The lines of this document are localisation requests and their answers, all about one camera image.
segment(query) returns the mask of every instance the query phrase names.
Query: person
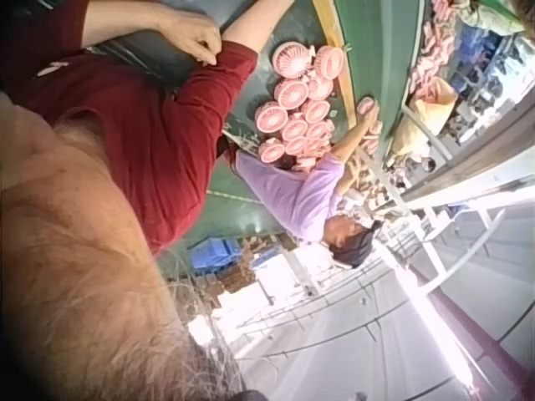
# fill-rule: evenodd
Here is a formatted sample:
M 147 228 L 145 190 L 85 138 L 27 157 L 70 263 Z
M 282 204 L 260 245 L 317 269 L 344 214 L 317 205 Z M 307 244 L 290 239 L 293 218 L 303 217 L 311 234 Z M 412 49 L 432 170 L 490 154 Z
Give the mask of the person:
M 533 0 L 450 0 L 462 22 L 500 36 L 525 32 L 535 40 Z
M 0 82 L 66 145 L 101 160 L 157 254 L 200 215 L 225 118 L 294 0 L 257 0 L 220 36 L 208 17 L 159 3 L 66 0 L 6 32 Z M 175 94 L 81 49 L 141 29 L 206 64 Z
M 335 260 L 353 268 L 371 253 L 371 239 L 380 223 L 366 228 L 349 216 L 337 215 L 336 209 L 359 173 L 353 162 L 344 166 L 376 122 L 379 110 L 375 103 L 360 115 L 357 125 L 307 175 L 264 164 L 241 150 L 229 152 L 237 174 L 285 229 L 301 240 L 324 242 Z
M 200 210 L 225 114 L 292 3 L 257 0 L 222 43 L 208 18 L 155 3 L 67 1 L 12 31 L 0 58 L 18 104 L 0 94 L 4 391 L 265 399 L 243 391 L 230 357 L 194 344 L 154 252 Z M 79 52 L 139 28 L 208 65 L 173 98 Z

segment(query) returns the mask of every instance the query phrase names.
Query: purple shirt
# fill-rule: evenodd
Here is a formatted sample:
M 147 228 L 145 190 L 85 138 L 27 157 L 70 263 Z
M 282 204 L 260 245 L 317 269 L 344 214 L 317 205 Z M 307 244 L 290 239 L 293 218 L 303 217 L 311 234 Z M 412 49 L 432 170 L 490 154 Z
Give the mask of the purple shirt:
M 326 155 L 306 175 L 279 170 L 237 152 L 236 169 L 284 228 L 306 241 L 321 241 L 325 221 L 335 214 L 341 198 L 334 193 L 344 173 L 340 160 Z

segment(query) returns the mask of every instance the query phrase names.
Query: yellow bag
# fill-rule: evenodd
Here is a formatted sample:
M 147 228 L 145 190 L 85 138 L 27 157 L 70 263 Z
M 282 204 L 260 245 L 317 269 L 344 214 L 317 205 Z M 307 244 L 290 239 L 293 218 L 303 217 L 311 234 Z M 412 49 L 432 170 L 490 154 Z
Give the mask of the yellow bag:
M 442 78 L 434 77 L 429 85 L 429 91 L 435 94 L 433 100 L 417 99 L 413 95 L 409 102 L 409 109 L 420 118 L 433 135 L 438 135 L 450 117 L 458 95 Z M 390 160 L 408 155 L 427 141 L 427 137 L 418 126 L 404 115 L 394 132 Z

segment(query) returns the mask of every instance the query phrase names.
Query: red shirt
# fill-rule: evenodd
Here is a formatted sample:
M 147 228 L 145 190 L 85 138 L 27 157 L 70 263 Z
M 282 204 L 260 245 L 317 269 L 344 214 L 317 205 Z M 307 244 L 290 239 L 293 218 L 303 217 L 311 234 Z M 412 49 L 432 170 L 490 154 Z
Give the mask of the red shirt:
M 201 213 L 217 138 L 257 54 L 225 42 L 217 66 L 199 68 L 175 96 L 165 95 L 143 71 L 80 52 L 87 3 L 68 0 L 19 23 L 0 48 L 0 79 L 14 103 L 51 125 L 80 111 L 99 117 L 113 180 L 156 253 Z M 68 65 L 36 76 L 54 61 Z

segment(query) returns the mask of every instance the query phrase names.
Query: hand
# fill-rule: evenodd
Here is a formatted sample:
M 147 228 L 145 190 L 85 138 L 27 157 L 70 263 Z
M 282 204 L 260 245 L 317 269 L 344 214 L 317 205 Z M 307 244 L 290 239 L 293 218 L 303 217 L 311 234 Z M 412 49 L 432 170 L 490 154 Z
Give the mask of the hand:
M 360 172 L 360 158 L 358 156 L 353 156 L 348 160 L 348 162 L 345 164 L 347 171 L 351 174 L 351 176 L 356 179 L 359 177 Z
M 379 117 L 379 111 L 380 107 L 376 100 L 368 113 L 358 115 L 357 125 L 365 132 L 368 132 L 369 129 L 375 124 L 375 121 L 377 121 L 377 118 Z
M 169 8 L 158 23 L 158 31 L 197 61 L 216 65 L 222 41 L 219 27 L 211 18 Z

